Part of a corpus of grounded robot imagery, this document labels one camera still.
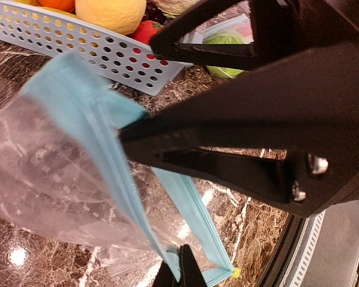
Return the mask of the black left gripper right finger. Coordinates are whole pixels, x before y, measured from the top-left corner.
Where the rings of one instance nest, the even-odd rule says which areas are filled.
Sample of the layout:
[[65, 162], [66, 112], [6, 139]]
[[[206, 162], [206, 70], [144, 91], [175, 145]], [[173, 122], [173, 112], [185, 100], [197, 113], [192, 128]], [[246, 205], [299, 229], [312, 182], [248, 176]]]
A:
[[181, 287], [207, 287], [202, 272], [189, 245], [183, 245], [180, 247], [179, 264], [181, 271], [179, 285]]

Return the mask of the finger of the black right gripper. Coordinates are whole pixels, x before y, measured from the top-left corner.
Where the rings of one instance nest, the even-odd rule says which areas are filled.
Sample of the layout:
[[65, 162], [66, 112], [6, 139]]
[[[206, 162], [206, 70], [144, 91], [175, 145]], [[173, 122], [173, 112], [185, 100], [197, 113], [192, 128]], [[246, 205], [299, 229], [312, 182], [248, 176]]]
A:
[[120, 131], [132, 161], [301, 217], [359, 199], [359, 45], [304, 51]]
[[[181, 38], [237, 1], [199, 1], [150, 40], [158, 59], [207, 65], [202, 44]], [[359, 42], [359, 1], [250, 1], [251, 71], [309, 48]]]

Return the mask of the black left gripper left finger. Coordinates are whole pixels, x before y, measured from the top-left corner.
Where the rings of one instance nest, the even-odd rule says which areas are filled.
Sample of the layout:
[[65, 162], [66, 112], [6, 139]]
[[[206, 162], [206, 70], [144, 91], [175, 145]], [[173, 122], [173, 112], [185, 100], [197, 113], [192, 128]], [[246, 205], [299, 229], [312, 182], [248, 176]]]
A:
[[163, 261], [153, 281], [152, 287], [177, 287], [178, 282], [174, 278], [169, 266]]

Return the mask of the green toy apple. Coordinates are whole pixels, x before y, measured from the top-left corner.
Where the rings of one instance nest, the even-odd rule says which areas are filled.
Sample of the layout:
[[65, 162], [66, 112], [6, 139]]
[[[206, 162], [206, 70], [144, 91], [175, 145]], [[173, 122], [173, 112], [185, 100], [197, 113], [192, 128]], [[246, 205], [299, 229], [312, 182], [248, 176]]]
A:
[[251, 64], [251, 30], [229, 28], [209, 33], [202, 42], [201, 52], [206, 52], [207, 69], [213, 77], [233, 79], [245, 72], [241, 67]]

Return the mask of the red toy strawberry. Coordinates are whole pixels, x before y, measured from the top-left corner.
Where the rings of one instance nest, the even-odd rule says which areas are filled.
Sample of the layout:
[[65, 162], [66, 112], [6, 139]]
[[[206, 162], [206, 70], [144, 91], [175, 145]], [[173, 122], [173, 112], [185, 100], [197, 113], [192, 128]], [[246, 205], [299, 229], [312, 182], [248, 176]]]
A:
[[150, 39], [164, 28], [159, 22], [146, 20], [140, 23], [136, 31], [130, 37], [143, 44], [150, 44]]

